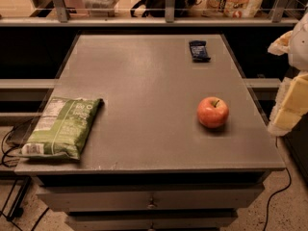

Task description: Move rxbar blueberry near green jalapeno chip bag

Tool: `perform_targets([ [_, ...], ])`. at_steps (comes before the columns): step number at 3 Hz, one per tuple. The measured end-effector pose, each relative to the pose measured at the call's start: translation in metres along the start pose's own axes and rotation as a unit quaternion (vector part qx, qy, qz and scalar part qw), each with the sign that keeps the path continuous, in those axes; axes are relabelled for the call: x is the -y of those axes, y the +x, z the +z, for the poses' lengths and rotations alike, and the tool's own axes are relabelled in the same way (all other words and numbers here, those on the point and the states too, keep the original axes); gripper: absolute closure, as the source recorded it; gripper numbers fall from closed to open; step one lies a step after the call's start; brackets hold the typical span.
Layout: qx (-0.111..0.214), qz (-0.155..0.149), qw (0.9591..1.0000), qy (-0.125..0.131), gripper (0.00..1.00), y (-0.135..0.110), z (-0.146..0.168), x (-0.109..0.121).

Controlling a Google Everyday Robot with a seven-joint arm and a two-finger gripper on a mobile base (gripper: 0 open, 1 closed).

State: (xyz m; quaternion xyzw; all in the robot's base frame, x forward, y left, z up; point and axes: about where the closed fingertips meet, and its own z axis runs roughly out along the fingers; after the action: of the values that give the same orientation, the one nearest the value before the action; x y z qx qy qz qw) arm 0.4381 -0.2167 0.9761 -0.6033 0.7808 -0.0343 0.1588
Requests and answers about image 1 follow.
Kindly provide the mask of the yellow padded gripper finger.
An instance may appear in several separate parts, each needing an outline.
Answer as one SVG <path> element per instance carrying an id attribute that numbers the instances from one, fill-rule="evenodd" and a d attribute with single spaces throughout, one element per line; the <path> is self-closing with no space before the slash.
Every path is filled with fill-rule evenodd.
<path id="1" fill-rule="evenodd" d="M 293 79 L 285 77 L 275 98 L 269 116 L 268 131 L 284 136 L 308 113 L 308 73 L 299 73 Z"/>

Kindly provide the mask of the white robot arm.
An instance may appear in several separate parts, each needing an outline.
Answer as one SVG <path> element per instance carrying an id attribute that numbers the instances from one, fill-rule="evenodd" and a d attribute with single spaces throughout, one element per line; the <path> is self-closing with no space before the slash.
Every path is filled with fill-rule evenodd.
<path id="1" fill-rule="evenodd" d="M 268 52 L 288 55 L 289 65 L 299 71 L 296 77 L 281 82 L 270 116 L 268 131 L 281 137 L 289 132 L 308 113 L 308 14 L 289 31 L 274 41 Z"/>

